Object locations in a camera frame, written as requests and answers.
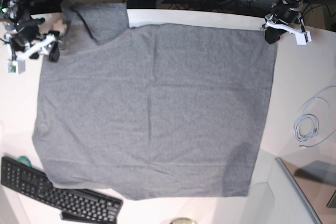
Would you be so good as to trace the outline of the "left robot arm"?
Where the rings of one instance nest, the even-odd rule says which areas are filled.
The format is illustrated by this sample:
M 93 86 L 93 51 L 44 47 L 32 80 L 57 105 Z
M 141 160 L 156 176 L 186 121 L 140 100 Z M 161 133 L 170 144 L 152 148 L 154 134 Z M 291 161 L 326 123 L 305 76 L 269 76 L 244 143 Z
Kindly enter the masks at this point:
M 302 7 L 306 1 L 309 0 L 278 0 L 273 4 L 269 14 L 265 16 L 265 23 L 261 26 L 265 31 L 267 43 L 276 43 L 286 32 L 295 36 L 297 45 L 306 45 L 312 41 L 302 14 Z

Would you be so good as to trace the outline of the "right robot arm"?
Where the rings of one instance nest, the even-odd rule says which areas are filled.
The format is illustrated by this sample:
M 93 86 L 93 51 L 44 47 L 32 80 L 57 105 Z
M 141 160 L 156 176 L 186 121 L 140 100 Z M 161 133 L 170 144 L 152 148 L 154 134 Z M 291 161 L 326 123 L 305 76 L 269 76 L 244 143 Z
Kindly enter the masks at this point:
M 38 59 L 41 55 L 50 62 L 58 61 L 60 33 L 41 32 L 39 26 L 46 20 L 34 16 L 60 13 L 63 1 L 1 0 L 1 22 L 6 30 L 2 42 L 8 47 L 10 63 L 18 63 L 25 57 Z

